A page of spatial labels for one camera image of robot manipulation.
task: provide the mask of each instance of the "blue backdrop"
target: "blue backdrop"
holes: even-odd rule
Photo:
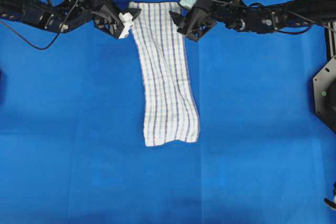
[[[118,4],[128,1],[176,0]],[[40,46],[53,37],[14,27]],[[335,223],[323,203],[335,135],[314,116],[311,88],[327,59],[323,29],[219,24],[186,43],[200,141],[146,148],[132,36],[87,24],[39,52],[0,27],[0,223]]]

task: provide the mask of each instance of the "metal frame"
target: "metal frame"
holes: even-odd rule
[[[336,112],[328,104],[327,90],[336,80],[336,57],[314,77],[315,113],[333,132],[336,133]]]

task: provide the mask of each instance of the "teal tape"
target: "teal tape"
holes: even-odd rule
[[[187,8],[187,9],[191,9],[191,8],[193,8],[193,6],[195,5],[196,2],[197,2],[197,0],[181,0],[180,5]]]

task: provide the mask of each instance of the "blue stripe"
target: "blue stripe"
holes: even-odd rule
[[[166,59],[165,57],[165,53],[164,53],[164,45],[163,45],[163,33],[162,33],[162,13],[161,13],[161,4],[159,4],[159,10],[160,10],[160,36],[161,36],[161,47],[162,47],[162,53],[163,53],[163,57]],[[178,100],[177,100],[177,92],[176,92],[176,88],[175,88],[175,85],[173,85],[174,87],[174,94],[175,94],[175,101],[176,101],[176,117],[177,117],[177,123],[176,123],[176,132],[175,132],[175,138],[173,140],[176,140],[177,138],[177,132],[179,130],[179,124],[180,124],[180,115],[179,115],[179,112],[178,112],[178,107],[179,107],[179,103],[178,103]]]
[[[172,7],[172,3],[169,3],[169,6],[170,6],[170,10],[173,9]],[[174,64],[175,64],[175,74],[176,74],[176,83],[177,83],[177,88],[178,88],[178,92],[180,93],[181,97],[182,97],[182,101],[183,101],[183,104],[184,104],[184,107],[187,111],[187,115],[188,115],[188,127],[187,127],[187,133],[186,133],[186,136],[185,136],[185,141],[187,141],[188,139],[188,135],[190,133],[190,126],[191,126],[191,120],[190,120],[190,115],[189,115],[189,110],[187,108],[187,104],[185,102],[185,98],[183,97],[183,95],[181,94],[181,88],[180,88],[180,84],[178,83],[178,75],[177,75],[177,65],[176,65],[176,55],[175,55],[175,43],[174,43],[174,36],[173,36],[173,33],[174,33],[174,24],[172,22],[172,20],[170,20],[170,26],[171,26],[171,32],[172,32],[172,45],[173,45],[173,56],[174,56]]]
[[[185,49],[185,38],[183,38],[182,44],[183,44],[184,63],[185,63],[185,68],[186,68],[186,72],[187,72],[187,79],[188,79],[188,87],[189,87],[190,97],[191,97],[191,100],[193,102],[194,110],[195,110],[195,113],[196,113],[196,116],[197,116],[197,138],[196,138],[196,140],[198,140],[198,138],[200,136],[200,132],[201,132],[201,125],[200,125],[201,121],[200,121],[198,109],[197,109],[196,102],[195,102],[193,92],[192,92],[192,88],[191,88],[189,66],[188,66],[188,62],[187,62],[187,58],[186,58],[187,52],[186,52],[186,49]]]
[[[151,20],[151,15],[150,15],[151,5],[149,4],[148,6],[149,6],[148,16],[149,16],[149,22],[150,22],[150,20]],[[150,26],[151,36],[152,36],[152,38],[154,40],[151,22],[149,23],[149,26]],[[165,86],[165,81],[164,81],[162,67],[161,67],[160,54],[159,54],[159,51],[158,51],[158,49],[156,47],[156,44],[155,44],[155,48],[156,48],[156,52],[157,52],[156,55],[157,55],[157,58],[158,58],[157,60],[159,62],[160,73],[161,73],[161,76],[162,76],[162,84],[163,84],[163,91],[164,91],[164,101],[165,101],[165,104],[166,104],[166,118],[165,118],[165,127],[164,127],[164,143],[166,143],[167,142],[167,127],[168,127],[168,103],[167,103],[167,96],[166,96],[166,86]]]
[[[149,56],[151,70],[152,70],[152,73],[153,73],[153,76],[154,76],[153,81],[154,81],[154,93],[155,93],[155,115],[154,115],[154,127],[153,127],[153,145],[155,146],[156,145],[155,144],[155,130],[156,130],[156,121],[158,119],[158,117],[157,117],[157,107],[158,107],[158,95],[157,94],[158,93],[157,93],[157,90],[156,90],[156,81],[155,81],[155,73],[154,73],[154,69],[153,69],[153,64],[152,64],[152,60],[151,60],[151,57],[150,57],[150,54],[149,54],[149,51],[148,51],[148,47],[147,47],[147,44],[146,44],[144,31],[143,31],[143,27],[142,27],[141,15],[139,15],[138,21],[139,21],[139,24],[140,24],[140,29],[141,29],[141,34],[142,34],[142,37],[143,37],[143,42],[145,44],[145,48],[146,48],[148,56]]]

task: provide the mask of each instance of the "plaid cloth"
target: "plaid cloth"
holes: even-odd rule
[[[134,3],[142,12],[132,29],[138,46],[145,87],[146,146],[181,140],[194,143],[200,119],[192,95],[184,37],[169,11],[181,13],[176,2]]]

